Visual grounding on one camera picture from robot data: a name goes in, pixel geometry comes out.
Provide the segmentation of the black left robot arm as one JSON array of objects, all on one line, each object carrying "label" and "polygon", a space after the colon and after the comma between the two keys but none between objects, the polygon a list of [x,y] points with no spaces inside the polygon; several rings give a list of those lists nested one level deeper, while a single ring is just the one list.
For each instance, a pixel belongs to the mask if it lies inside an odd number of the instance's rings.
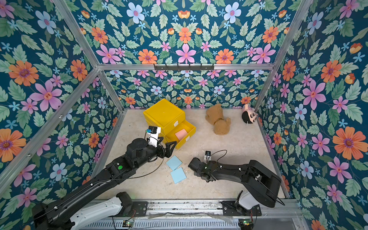
[{"label": "black left robot arm", "polygon": [[116,187],[127,179],[131,179],[137,169],[156,157],[170,158],[176,141],[161,145],[162,137],[156,139],[157,146],[149,144],[147,139],[134,139],[126,149],[126,153],[109,163],[101,172],[86,184],[63,198],[49,204],[40,203],[32,208],[34,225],[37,230],[70,230],[76,226],[71,217],[80,209],[93,201],[102,193]]}]

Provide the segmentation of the yellow plastic drawer cabinet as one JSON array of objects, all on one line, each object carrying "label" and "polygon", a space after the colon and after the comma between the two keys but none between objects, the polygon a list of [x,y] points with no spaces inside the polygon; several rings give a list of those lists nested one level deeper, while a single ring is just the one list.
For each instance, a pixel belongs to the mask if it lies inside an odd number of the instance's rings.
[{"label": "yellow plastic drawer cabinet", "polygon": [[167,143],[165,135],[172,131],[178,124],[186,120],[185,112],[166,99],[162,99],[143,112],[149,126],[161,128],[159,137]]}]

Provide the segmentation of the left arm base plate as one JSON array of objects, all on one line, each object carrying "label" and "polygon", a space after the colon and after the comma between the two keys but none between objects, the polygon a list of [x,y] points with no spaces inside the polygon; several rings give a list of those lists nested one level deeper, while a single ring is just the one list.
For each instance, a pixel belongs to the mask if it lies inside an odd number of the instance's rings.
[{"label": "left arm base plate", "polygon": [[144,217],[148,210],[147,201],[133,201],[131,204],[123,204],[122,209],[115,217]]}]

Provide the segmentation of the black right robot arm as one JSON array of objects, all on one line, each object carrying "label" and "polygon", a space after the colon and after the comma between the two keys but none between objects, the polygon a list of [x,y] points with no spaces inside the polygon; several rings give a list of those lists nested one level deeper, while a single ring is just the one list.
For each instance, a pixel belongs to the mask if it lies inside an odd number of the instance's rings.
[{"label": "black right robot arm", "polygon": [[227,180],[242,184],[246,190],[238,195],[236,204],[243,209],[251,210],[257,205],[274,208],[278,201],[281,178],[256,160],[243,165],[230,165],[217,161],[205,163],[193,158],[189,168],[207,183]]}]

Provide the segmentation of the blue sticky note pad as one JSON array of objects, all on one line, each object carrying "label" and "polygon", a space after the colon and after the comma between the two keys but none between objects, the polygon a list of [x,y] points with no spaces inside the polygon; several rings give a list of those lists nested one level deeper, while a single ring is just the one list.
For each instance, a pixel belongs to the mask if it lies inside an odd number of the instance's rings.
[{"label": "blue sticky note pad", "polygon": [[171,177],[175,184],[178,184],[186,179],[186,174],[182,167],[179,167],[171,172]]},{"label": "blue sticky note pad", "polygon": [[171,159],[169,159],[166,163],[166,165],[172,170],[176,170],[180,165],[182,164],[182,161],[176,157],[173,156]]}]

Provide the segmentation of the yellow drawer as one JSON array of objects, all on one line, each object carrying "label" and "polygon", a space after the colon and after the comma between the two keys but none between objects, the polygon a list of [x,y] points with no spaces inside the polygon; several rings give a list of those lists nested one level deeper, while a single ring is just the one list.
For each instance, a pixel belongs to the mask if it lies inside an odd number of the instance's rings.
[{"label": "yellow drawer", "polygon": [[167,142],[176,141],[176,149],[180,149],[186,144],[196,132],[196,127],[184,120],[178,124],[172,131],[165,135]]}]

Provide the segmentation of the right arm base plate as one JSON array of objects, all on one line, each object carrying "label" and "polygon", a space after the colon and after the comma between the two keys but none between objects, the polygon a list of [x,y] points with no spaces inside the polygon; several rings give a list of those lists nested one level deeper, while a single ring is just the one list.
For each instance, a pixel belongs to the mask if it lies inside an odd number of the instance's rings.
[{"label": "right arm base plate", "polygon": [[261,216],[260,206],[254,206],[252,209],[246,209],[236,201],[221,201],[224,216]]}]

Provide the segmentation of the pink sticky note pad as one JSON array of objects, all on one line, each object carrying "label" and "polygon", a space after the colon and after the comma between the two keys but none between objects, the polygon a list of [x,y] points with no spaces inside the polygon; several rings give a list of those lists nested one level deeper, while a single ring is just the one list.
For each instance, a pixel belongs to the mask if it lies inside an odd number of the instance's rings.
[{"label": "pink sticky note pad", "polygon": [[175,136],[179,141],[185,138],[188,135],[188,132],[185,129],[181,129],[175,133]]}]

